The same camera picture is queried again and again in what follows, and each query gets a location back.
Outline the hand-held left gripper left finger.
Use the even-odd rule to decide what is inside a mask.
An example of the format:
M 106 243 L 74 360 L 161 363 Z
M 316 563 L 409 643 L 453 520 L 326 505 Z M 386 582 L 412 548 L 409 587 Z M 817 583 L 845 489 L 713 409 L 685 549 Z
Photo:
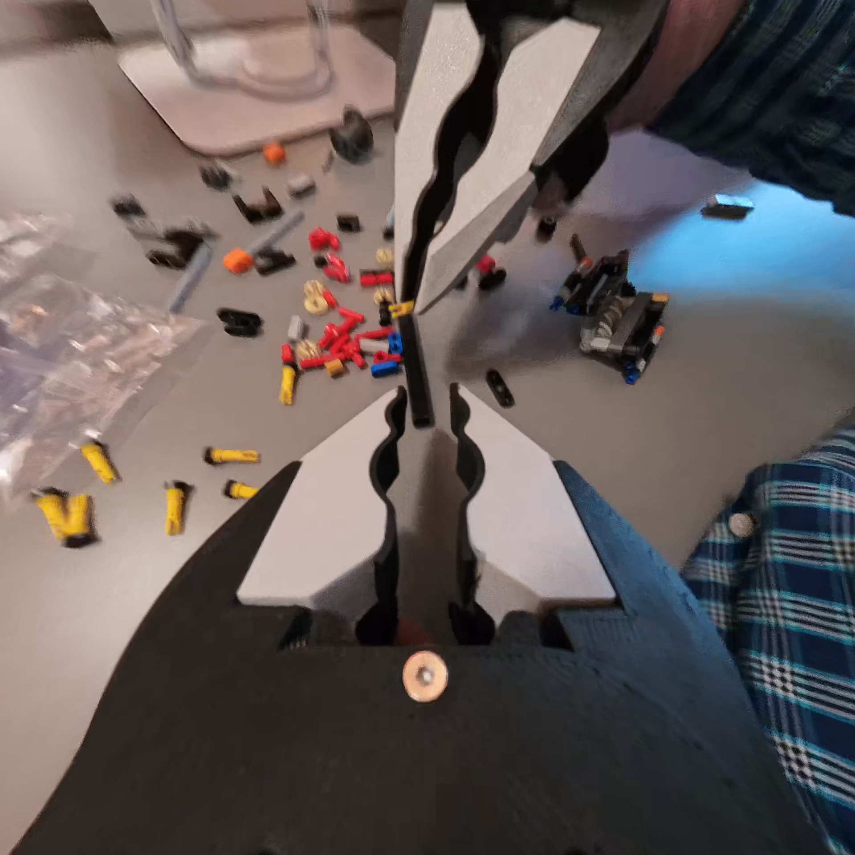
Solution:
M 238 588 L 241 604 L 335 615 L 363 645 L 399 622 L 396 513 L 404 387 L 383 394 L 307 452 Z

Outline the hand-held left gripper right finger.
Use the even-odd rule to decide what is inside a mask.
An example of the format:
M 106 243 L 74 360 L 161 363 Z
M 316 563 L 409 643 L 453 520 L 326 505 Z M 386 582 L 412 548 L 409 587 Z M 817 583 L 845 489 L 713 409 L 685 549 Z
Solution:
M 460 383 L 450 393 L 457 514 L 456 640 L 488 645 L 508 616 L 610 607 L 616 592 L 555 459 Z

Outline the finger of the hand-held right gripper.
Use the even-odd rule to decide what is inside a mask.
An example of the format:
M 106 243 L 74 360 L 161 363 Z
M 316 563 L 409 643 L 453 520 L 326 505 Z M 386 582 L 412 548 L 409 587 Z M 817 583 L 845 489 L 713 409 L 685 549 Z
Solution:
M 489 2 L 411 2 L 395 96 L 395 273 L 399 296 L 434 305 L 486 239 L 479 166 L 491 126 Z
M 416 314 L 441 300 L 525 216 L 536 193 L 535 156 L 599 35 L 599 27 L 562 18 L 509 52 L 497 81 L 493 129 L 428 246 Z

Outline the long black lego beam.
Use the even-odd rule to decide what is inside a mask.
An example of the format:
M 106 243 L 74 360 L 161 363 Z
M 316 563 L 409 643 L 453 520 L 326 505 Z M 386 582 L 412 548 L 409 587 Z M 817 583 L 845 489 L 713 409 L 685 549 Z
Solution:
M 407 380 L 411 421 L 417 429 L 434 426 L 433 401 L 424 362 L 418 324 L 414 315 L 399 319 L 403 367 Z

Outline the person's right forearm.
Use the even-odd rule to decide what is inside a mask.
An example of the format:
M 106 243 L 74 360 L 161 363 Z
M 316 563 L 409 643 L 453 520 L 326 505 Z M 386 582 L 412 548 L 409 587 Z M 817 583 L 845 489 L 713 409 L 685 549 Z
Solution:
M 854 216 L 854 3 L 669 2 L 611 114 L 694 155 Z

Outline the grey lego differential assembly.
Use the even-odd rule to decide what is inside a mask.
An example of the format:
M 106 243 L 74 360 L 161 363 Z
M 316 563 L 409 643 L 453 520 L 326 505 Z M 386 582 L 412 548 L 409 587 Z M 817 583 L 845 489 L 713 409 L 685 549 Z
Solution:
M 364 165 L 374 156 L 372 127 L 356 106 L 345 105 L 340 122 L 328 132 L 334 155 L 351 164 Z

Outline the cluster of yellow lego pins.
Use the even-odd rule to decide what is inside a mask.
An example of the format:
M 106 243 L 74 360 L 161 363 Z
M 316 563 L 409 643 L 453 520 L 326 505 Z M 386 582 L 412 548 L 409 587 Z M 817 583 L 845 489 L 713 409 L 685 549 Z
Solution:
M 38 426 L 67 433 L 33 442 L 56 460 L 27 476 L 21 507 L 33 532 L 66 550 L 98 550 L 79 564 L 187 556 L 221 516 L 213 489 L 244 480 L 243 468 L 249 486 L 261 486 L 291 449 L 297 411 L 281 402 L 277 350 L 227 348 L 173 386 L 175 368 L 146 367 L 131 380 L 74 365 L 48 385 Z

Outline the pile of red lego connectors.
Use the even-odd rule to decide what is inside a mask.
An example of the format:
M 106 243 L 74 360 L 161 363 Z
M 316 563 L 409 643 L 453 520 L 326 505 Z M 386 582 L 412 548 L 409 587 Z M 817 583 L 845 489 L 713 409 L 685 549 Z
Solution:
M 309 247 L 315 251 L 318 273 L 324 276 L 323 280 L 312 280 L 317 280 L 325 285 L 326 293 L 324 296 L 331 309 L 323 316 L 312 315 L 327 320 L 320 338 L 317 340 L 308 338 L 307 329 L 305 338 L 317 342 L 324 355 L 320 358 L 299 362 L 294 351 L 296 342 L 289 341 L 286 335 L 286 341 L 281 347 L 281 360 L 284 366 L 283 378 L 288 380 L 295 378 L 297 370 L 305 371 L 325 367 L 325 363 L 334 358 L 341 359 L 343 362 L 351 361 L 358 368 L 364 368 L 367 362 L 356 343 L 358 338 L 383 338 L 388 337 L 394 331 L 398 331 L 393 325 L 369 329 L 366 326 L 366 318 L 361 312 L 343 305 L 330 291 L 330 284 L 346 285 L 350 283 L 350 269 L 338 253 L 340 239 L 336 233 L 323 228 L 315 228 L 309 233 Z M 390 355 L 388 350 L 375 353 L 374 362 L 382 361 L 400 362 L 401 357 Z

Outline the long grey lego axle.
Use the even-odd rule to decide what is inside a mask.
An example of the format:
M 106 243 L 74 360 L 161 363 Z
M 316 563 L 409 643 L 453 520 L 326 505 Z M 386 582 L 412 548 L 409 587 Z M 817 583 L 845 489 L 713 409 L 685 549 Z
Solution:
M 180 314 L 194 293 L 200 282 L 204 279 L 213 257 L 213 248 L 210 244 L 203 242 L 192 255 L 183 275 L 179 278 L 175 294 L 167 307 L 170 314 Z
M 246 248 L 246 253 L 252 258 L 258 257 L 262 252 L 271 249 L 278 242 L 282 241 L 304 219 L 305 212 L 302 209 L 285 212 L 282 217 L 273 222 L 268 230 Z

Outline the lego engine assembly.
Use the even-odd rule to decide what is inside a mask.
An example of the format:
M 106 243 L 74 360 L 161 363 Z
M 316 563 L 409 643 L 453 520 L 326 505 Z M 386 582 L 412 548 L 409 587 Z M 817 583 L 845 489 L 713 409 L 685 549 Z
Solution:
M 579 351 L 609 364 L 628 386 L 650 367 L 664 336 L 670 295 L 639 291 L 629 280 L 629 251 L 574 268 L 550 301 L 552 312 L 579 320 Z

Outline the white stand base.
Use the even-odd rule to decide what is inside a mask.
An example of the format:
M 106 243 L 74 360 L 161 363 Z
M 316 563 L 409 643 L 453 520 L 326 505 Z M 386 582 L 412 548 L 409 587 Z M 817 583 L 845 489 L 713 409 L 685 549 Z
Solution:
M 390 114 L 403 2 L 91 6 L 129 83 L 188 149 L 239 155 Z

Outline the clear plastic bag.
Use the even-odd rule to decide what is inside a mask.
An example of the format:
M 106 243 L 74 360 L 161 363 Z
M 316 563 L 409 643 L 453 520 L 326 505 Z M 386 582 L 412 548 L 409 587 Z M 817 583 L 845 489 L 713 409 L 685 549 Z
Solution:
M 2 295 L 1 483 L 11 505 L 117 415 L 205 322 L 52 274 Z
M 69 216 L 30 212 L 1 218 L 2 293 L 41 273 L 79 277 L 93 259 L 92 251 L 75 243 Z

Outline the black lego bracket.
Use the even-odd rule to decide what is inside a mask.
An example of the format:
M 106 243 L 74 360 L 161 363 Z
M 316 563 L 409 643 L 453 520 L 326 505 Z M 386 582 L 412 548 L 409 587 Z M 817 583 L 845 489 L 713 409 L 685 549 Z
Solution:
M 197 231 L 173 229 L 163 233 L 162 241 L 167 244 L 167 249 L 147 251 L 146 259 L 158 267 L 184 271 L 198 250 L 206 243 L 206 238 Z
M 266 186 L 262 187 L 262 198 L 259 201 L 248 203 L 237 193 L 232 195 L 232 200 L 241 217 L 253 225 L 283 216 L 281 203 Z

